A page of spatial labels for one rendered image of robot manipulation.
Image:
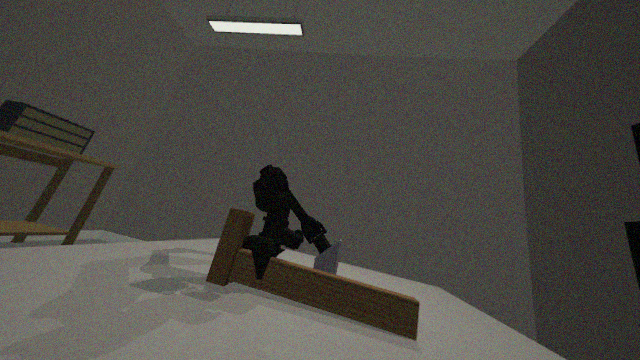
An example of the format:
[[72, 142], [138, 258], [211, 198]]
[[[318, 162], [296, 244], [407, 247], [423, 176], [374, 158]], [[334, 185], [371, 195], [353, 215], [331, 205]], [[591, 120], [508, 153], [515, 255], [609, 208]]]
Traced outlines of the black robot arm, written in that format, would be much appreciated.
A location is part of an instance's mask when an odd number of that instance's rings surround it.
[[290, 191], [285, 173], [279, 167], [273, 167], [271, 164], [261, 169], [260, 173], [260, 179], [253, 183], [257, 208], [263, 212], [285, 217], [289, 217], [290, 209], [292, 209], [301, 222], [302, 231], [299, 229], [293, 231], [288, 228], [288, 225], [280, 232], [278, 231], [277, 236], [281, 237], [280, 241], [291, 249], [298, 249], [300, 244], [304, 242], [304, 235], [309, 244], [314, 243], [319, 255], [332, 246], [324, 236], [327, 231], [321, 222], [308, 216]]

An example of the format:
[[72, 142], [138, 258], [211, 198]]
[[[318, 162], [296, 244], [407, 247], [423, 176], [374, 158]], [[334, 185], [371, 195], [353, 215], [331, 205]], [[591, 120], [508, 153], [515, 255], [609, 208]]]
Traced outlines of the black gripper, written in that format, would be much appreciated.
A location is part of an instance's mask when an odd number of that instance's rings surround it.
[[289, 225], [288, 217], [267, 213], [263, 220], [263, 231], [259, 232], [259, 235], [249, 235], [242, 245], [242, 248], [252, 250], [258, 280], [263, 279], [270, 258], [277, 257], [285, 250], [281, 245], [288, 247], [280, 241], [281, 237], [277, 236], [278, 231]]

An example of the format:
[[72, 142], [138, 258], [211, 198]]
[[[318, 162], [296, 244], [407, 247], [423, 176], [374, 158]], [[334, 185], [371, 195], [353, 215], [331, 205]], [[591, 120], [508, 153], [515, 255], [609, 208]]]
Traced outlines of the wooden board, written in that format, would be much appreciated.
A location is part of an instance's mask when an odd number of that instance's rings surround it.
[[258, 280], [248, 249], [236, 253], [228, 280], [417, 341], [419, 301], [415, 297], [273, 256]]

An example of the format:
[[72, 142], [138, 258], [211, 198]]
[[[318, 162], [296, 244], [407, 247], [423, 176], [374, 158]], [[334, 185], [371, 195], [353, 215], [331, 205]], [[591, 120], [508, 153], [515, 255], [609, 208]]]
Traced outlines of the dark brown wooden post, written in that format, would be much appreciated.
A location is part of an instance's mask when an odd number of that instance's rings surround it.
[[249, 236], [255, 213], [231, 208], [224, 224], [217, 249], [206, 281], [226, 286], [234, 264], [236, 253]]

